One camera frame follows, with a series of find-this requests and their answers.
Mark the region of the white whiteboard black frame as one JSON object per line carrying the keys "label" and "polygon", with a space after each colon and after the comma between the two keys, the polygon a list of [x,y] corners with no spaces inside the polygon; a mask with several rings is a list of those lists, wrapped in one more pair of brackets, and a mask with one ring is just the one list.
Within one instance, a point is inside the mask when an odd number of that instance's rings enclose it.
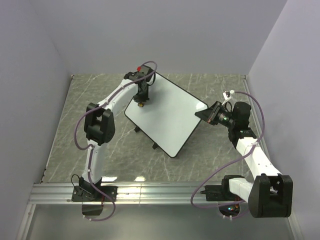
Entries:
{"label": "white whiteboard black frame", "polygon": [[175,158],[201,122],[196,112],[208,105],[160,74],[149,87],[149,101],[133,100],[124,115],[169,157]]}

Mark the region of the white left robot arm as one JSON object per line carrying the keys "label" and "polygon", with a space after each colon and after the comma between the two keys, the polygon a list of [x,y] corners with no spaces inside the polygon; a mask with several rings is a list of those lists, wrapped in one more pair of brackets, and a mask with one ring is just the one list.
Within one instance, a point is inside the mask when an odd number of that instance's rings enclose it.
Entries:
{"label": "white left robot arm", "polygon": [[104,158],[106,144],[115,135],[114,116],[131,100],[142,107],[149,100],[149,82],[156,79],[156,71],[141,67],[136,72],[127,73],[119,86],[99,103],[90,103],[86,113],[80,118],[84,120],[84,132],[88,146],[81,147],[77,141],[77,134],[73,136],[75,145],[80,150],[88,150],[85,170],[79,178],[79,188],[89,201],[96,201],[103,193],[101,163]]}

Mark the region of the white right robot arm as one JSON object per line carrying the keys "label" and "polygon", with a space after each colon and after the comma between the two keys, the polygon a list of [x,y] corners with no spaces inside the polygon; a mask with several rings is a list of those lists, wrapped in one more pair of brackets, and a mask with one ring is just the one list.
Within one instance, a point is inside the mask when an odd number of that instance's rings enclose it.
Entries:
{"label": "white right robot arm", "polygon": [[208,202],[230,202],[231,212],[239,212],[239,203],[248,204],[254,218],[288,218],[292,212],[293,180],[283,175],[268,159],[249,126],[251,106],[242,101],[229,111],[221,102],[198,111],[195,116],[210,125],[228,129],[228,138],[243,157],[254,178],[226,175],[220,185],[206,185],[201,191]]}

